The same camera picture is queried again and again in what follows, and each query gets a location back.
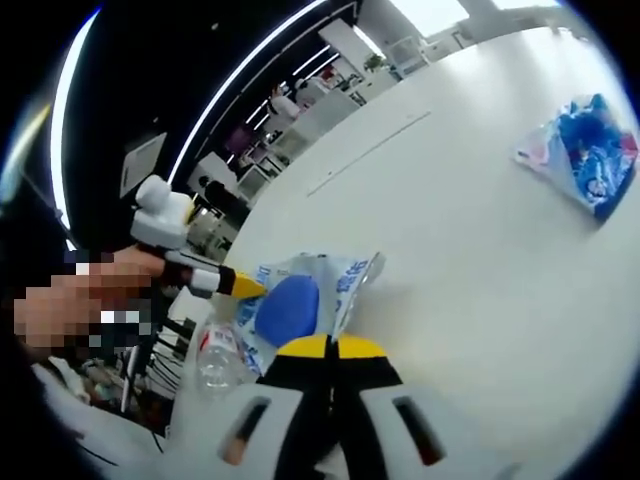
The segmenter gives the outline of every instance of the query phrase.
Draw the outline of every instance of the clear plastic bottle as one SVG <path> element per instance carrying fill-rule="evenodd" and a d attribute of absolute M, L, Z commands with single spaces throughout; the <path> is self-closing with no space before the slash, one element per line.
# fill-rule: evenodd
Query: clear plastic bottle
<path fill-rule="evenodd" d="M 231 325 L 207 322 L 196 358 L 198 387 L 211 399 L 219 399 L 247 380 Z"/>

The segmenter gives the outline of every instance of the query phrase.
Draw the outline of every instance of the pixelated hand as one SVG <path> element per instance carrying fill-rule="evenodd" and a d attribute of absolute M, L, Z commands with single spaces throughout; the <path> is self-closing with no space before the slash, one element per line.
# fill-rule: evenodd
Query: pixelated hand
<path fill-rule="evenodd" d="M 65 337 L 88 335 L 101 311 L 126 309 L 162 275 L 164 263 L 132 246 L 112 261 L 78 266 L 76 275 L 53 276 L 51 286 L 27 288 L 14 300 L 14 332 L 34 348 L 62 347 Z"/>

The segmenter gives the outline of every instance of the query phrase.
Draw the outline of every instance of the black ceiling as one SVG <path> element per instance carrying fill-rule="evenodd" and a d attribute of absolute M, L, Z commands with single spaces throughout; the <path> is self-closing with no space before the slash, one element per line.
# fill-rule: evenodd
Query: black ceiling
<path fill-rule="evenodd" d="M 131 199 L 118 199 L 122 162 L 130 146 L 151 133 L 168 132 L 156 168 L 166 177 L 217 88 L 264 37 L 310 1 L 117 0 L 102 8 L 84 44 L 65 116 L 67 203 L 81 246 L 113 249 L 130 241 Z M 211 127 L 245 84 L 305 30 L 350 3 L 327 1 L 249 64 L 200 129 L 175 187 L 181 188 Z M 353 23 L 354 12 L 348 8 L 340 16 Z M 205 151 L 224 154 L 230 131 L 267 97 L 272 85 L 290 78 L 324 45 L 311 32 L 288 49 L 243 92 Z"/>

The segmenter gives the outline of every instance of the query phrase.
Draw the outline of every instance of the white tabletop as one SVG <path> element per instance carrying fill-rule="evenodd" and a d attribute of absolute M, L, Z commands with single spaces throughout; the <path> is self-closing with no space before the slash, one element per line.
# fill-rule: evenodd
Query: white tabletop
<path fill-rule="evenodd" d="M 276 178 L 227 263 L 382 251 L 351 332 L 523 461 L 517 478 L 551 478 L 607 424 L 637 364 L 640 189 L 599 228 L 510 152 L 573 96 L 596 92 L 637 131 L 591 44 L 538 29 L 455 53 Z M 181 395 L 186 418 L 192 394 Z"/>

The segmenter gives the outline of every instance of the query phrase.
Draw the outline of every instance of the black slot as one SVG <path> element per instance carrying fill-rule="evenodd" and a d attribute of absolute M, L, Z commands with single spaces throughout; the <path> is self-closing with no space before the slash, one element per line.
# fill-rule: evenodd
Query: black slot
<path fill-rule="evenodd" d="M 422 463 L 431 466 L 442 460 L 446 456 L 445 451 L 413 401 L 405 397 L 394 401 L 393 404 L 418 449 Z"/>
<path fill-rule="evenodd" d="M 258 422 L 260 422 L 269 402 L 268 398 L 260 397 L 244 409 L 241 420 L 234 429 L 233 434 L 226 439 L 220 451 L 222 460 L 229 465 L 240 465 L 242 463 L 249 439 L 258 426 Z"/>

